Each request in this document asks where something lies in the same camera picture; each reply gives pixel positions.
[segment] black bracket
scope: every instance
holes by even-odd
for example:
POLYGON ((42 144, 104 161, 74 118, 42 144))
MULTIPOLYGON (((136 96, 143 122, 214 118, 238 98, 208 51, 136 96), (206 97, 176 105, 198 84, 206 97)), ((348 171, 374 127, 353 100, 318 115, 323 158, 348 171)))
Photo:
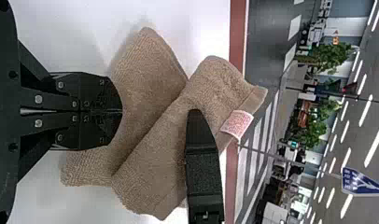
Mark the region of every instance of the black bracket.
POLYGON ((189 112, 185 150, 189 223, 221 223, 224 203, 218 148, 200 110, 189 112))
POLYGON ((17 183, 48 150, 106 146, 121 118, 108 77, 49 73, 18 40, 10 4, 0 0, 0 220, 17 183))

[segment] red trim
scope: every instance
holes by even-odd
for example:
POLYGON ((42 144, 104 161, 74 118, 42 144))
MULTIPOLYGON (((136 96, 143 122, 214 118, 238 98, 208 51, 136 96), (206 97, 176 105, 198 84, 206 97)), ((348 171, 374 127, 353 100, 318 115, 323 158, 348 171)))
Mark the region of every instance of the red trim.
POLYGON ((238 170, 237 141, 227 147, 227 173, 225 182, 225 223, 233 224, 235 219, 236 180, 238 170))
POLYGON ((243 72, 246 0, 231 0, 230 63, 243 72))
MULTIPOLYGON (((245 51, 246 0, 231 0, 230 63, 243 72, 245 51)), ((227 174, 225 183, 225 223, 235 219, 236 181, 238 170, 237 142, 227 147, 227 174)))

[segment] towel tag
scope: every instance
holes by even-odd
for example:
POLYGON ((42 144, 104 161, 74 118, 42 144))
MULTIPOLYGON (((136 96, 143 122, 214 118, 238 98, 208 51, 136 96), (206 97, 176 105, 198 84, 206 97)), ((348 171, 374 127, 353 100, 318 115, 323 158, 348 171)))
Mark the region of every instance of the towel tag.
POLYGON ((251 114, 243 110, 233 110, 224 124, 222 124, 220 131, 228 133, 240 141, 253 118, 251 114))

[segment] towel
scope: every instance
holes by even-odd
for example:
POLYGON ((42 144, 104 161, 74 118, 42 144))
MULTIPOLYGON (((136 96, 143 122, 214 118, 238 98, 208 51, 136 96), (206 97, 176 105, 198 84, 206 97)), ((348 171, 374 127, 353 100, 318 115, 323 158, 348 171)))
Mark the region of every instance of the towel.
POLYGON ((123 116, 108 146, 67 153, 61 181, 66 186, 110 186, 134 147, 184 89, 187 76, 155 31, 143 28, 127 45, 111 81, 123 104, 123 116))
POLYGON ((233 139, 219 131, 223 122, 233 110, 254 114, 266 93, 247 83, 229 62, 207 57, 114 174, 112 188, 122 204, 137 214, 166 219, 186 197, 184 149, 189 111, 202 111, 221 151, 233 139))

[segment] blue road sign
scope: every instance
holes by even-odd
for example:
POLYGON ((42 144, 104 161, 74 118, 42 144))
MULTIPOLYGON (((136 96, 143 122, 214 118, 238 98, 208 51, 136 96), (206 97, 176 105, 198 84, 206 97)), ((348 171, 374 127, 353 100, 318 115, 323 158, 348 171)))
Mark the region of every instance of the blue road sign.
POLYGON ((354 196, 379 196, 379 183, 355 169, 344 167, 342 171, 342 191, 354 196))

